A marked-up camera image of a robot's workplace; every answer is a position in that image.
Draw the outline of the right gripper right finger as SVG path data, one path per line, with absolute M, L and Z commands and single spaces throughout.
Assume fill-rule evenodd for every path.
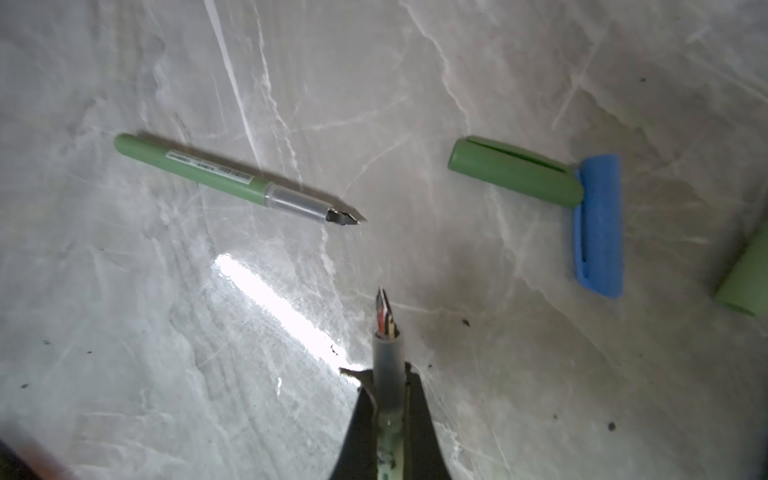
M 406 366 L 404 409 L 404 479 L 450 480 L 420 376 Z

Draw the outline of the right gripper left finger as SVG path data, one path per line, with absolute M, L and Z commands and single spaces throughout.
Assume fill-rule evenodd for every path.
M 358 397 L 335 466 L 332 480 L 377 478 L 378 405 L 373 371 L 340 368 L 359 383 Z

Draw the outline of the light green pen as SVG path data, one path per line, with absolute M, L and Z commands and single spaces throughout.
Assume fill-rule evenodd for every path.
M 377 409 L 377 478 L 404 478 L 404 343 L 386 291 L 376 295 L 373 382 Z

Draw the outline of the dark green pen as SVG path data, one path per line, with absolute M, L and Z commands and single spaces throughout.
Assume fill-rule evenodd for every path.
M 135 135 L 117 135 L 114 147 L 128 158 L 265 208 L 340 226 L 360 223 L 353 214 L 316 196 Z

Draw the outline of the light green pen cap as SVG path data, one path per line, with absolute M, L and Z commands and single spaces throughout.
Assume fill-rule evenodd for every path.
M 761 221 L 740 247 L 713 299 L 747 316 L 767 313 L 767 219 Z

